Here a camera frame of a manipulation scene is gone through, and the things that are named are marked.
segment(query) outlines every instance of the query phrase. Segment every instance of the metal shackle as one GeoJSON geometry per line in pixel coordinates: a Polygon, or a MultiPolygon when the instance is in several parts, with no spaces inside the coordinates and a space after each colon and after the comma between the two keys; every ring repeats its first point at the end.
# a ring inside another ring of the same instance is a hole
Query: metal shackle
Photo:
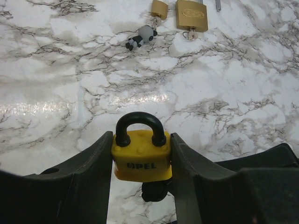
{"type": "Polygon", "coordinates": [[[122,116],[116,124],[115,142],[120,147],[126,147],[131,139],[127,134],[127,127],[132,124],[144,124],[151,127],[153,136],[151,138],[154,146],[163,146],[166,144],[163,125],[158,118],[146,112],[132,112],[122,116]]]}

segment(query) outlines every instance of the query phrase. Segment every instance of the koala keychain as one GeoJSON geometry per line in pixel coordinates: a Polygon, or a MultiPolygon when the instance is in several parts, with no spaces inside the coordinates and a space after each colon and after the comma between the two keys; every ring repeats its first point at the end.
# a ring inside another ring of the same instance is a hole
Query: koala keychain
{"type": "Polygon", "coordinates": [[[157,36],[157,26],[161,24],[161,19],[167,18],[168,5],[164,2],[153,0],[151,6],[151,15],[154,16],[152,26],[146,25],[138,30],[138,35],[129,38],[126,48],[132,51],[136,47],[141,47],[144,43],[148,43],[157,36]]]}

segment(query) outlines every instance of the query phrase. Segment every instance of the marble surface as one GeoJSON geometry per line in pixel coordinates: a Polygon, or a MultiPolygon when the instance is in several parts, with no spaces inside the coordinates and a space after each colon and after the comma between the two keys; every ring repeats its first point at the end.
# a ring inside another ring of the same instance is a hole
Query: marble surface
{"type": "MultiPolygon", "coordinates": [[[[0,168],[40,173],[132,111],[213,161],[281,142],[299,155],[299,1],[222,0],[218,13],[205,0],[209,30],[194,42],[167,3],[159,35],[128,52],[151,0],[0,0],[0,168]]],[[[140,196],[113,175],[107,223],[176,219],[172,196],[140,196]]]]}

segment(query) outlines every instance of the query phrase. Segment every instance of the gray plush toy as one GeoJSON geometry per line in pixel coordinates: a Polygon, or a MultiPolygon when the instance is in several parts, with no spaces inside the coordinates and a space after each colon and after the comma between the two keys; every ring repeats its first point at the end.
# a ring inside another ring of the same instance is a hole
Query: gray plush toy
{"type": "Polygon", "coordinates": [[[126,43],[126,48],[132,51],[133,48],[141,47],[144,43],[152,41],[154,36],[157,36],[157,31],[148,25],[143,26],[138,30],[138,36],[129,39],[126,43]]]}

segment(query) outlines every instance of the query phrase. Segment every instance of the padlock body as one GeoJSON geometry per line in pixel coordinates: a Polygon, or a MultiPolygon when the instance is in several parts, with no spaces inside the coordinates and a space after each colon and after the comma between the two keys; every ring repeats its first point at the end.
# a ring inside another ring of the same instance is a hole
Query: padlock body
{"type": "Polygon", "coordinates": [[[162,20],[165,20],[167,18],[168,13],[168,5],[162,1],[153,0],[153,3],[151,5],[151,15],[152,16],[158,16],[162,20]]]}
{"type": "Polygon", "coordinates": [[[124,181],[155,182],[172,177],[170,165],[170,135],[165,132],[166,144],[152,144],[152,130],[129,131],[131,143],[126,147],[116,145],[115,135],[112,156],[115,176],[124,181]]]}
{"type": "Polygon", "coordinates": [[[208,30],[206,6],[195,1],[178,0],[176,3],[177,28],[196,32],[208,30]]]}

